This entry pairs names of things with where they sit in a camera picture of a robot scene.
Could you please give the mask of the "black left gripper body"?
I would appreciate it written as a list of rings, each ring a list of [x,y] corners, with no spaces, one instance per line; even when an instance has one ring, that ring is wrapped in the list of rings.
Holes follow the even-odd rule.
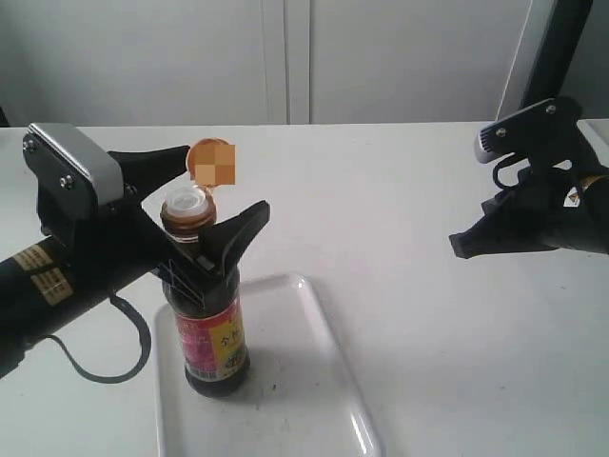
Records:
[[[201,259],[199,231],[214,225],[216,215],[210,189],[189,184],[165,197],[161,225],[134,205],[86,224],[71,249],[48,238],[41,243],[47,262],[37,269],[37,287],[51,305],[97,305],[151,272],[194,300],[214,270]]]

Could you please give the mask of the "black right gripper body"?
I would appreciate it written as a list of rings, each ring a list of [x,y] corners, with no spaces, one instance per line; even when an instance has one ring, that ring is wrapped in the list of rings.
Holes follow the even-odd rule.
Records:
[[[518,183],[484,202],[485,214],[512,214],[549,247],[586,252],[608,250],[608,168],[577,132],[559,150],[569,169],[553,162],[518,173]]]

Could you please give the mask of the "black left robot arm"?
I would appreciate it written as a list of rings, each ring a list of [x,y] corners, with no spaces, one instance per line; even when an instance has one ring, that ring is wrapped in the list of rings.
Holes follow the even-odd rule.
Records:
[[[107,204],[77,165],[28,137],[24,158],[37,179],[37,213],[46,237],[1,265],[1,370],[103,301],[136,326],[147,362],[151,336],[139,312],[119,291],[146,273],[162,279],[180,311],[194,319],[222,313],[234,302],[238,264],[270,217],[258,202],[222,223],[196,232],[201,249],[180,248],[144,211],[153,191],[181,175],[187,148],[104,153],[119,168],[117,196]]]

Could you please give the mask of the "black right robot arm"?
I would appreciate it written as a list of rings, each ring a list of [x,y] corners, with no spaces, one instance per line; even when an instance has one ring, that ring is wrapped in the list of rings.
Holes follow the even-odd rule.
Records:
[[[577,132],[567,147],[569,169],[556,166],[517,173],[517,184],[481,204],[483,217],[451,234],[455,255],[542,252],[566,248],[608,252],[608,168]]]

